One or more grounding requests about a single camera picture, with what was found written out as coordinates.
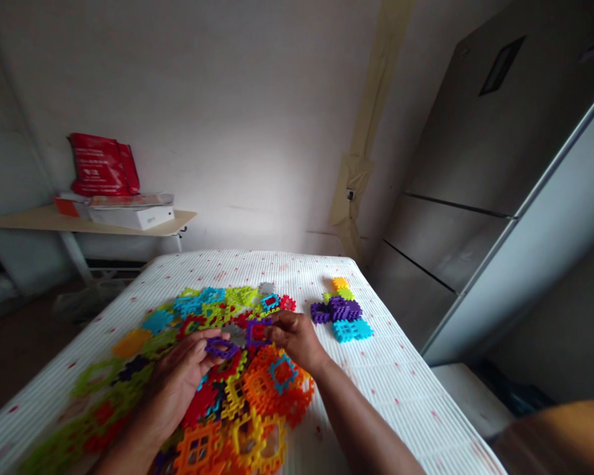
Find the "cardboard box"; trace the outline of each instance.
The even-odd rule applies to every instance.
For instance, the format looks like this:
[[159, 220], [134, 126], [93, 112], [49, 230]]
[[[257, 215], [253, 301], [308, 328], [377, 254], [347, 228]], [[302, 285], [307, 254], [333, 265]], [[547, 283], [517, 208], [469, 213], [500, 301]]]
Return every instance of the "cardboard box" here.
[[90, 219], [101, 224], [146, 230], [174, 219], [173, 206], [148, 208], [89, 208]]

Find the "bed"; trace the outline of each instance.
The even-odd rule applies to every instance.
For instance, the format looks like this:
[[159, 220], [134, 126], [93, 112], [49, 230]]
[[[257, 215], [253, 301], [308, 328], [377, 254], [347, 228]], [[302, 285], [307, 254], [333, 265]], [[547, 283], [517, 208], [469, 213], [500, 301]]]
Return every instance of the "bed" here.
[[[138, 327], [146, 313], [185, 287], [257, 287], [273, 282], [280, 295], [297, 301], [297, 311], [310, 314], [310, 304], [331, 291], [334, 277], [347, 279], [374, 337], [339, 344], [330, 324], [317, 325], [317, 335], [425, 471], [505, 474], [352, 259], [232, 249], [155, 259], [0, 411], [0, 473], [14, 472], [32, 447], [57, 428], [79, 374], [110, 354], [110, 348]], [[348, 472], [318, 393], [304, 421], [289, 431], [288, 447], [284, 474]]]

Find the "refrigerator drawer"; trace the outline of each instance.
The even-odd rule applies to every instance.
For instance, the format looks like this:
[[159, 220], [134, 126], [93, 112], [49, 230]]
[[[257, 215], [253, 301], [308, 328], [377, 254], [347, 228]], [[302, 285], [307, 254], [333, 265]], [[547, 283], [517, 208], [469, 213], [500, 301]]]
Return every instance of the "refrigerator drawer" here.
[[369, 281], [418, 351], [457, 297], [386, 243], [370, 266]]
[[460, 293], [509, 224], [506, 218], [402, 195], [385, 241]]

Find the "red bag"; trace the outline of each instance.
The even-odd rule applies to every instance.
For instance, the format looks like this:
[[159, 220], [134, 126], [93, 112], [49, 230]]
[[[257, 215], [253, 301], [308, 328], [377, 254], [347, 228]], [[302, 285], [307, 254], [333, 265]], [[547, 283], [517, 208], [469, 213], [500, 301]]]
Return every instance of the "red bag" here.
[[71, 134], [68, 140], [77, 169], [71, 186], [75, 193], [87, 197], [139, 194], [139, 176], [129, 145], [80, 133]]

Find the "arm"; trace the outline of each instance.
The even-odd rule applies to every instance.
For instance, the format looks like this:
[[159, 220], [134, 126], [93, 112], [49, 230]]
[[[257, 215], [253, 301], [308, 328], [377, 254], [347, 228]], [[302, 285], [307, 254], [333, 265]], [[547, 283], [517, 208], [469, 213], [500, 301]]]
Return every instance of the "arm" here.
[[423, 474], [407, 446], [328, 356], [303, 313], [273, 314], [269, 338], [315, 379], [354, 473]]
[[141, 403], [123, 433], [90, 471], [96, 475], [146, 474], [161, 446], [183, 419], [200, 380], [219, 358], [207, 355], [206, 338], [228, 333], [209, 329], [182, 340], [154, 369]]

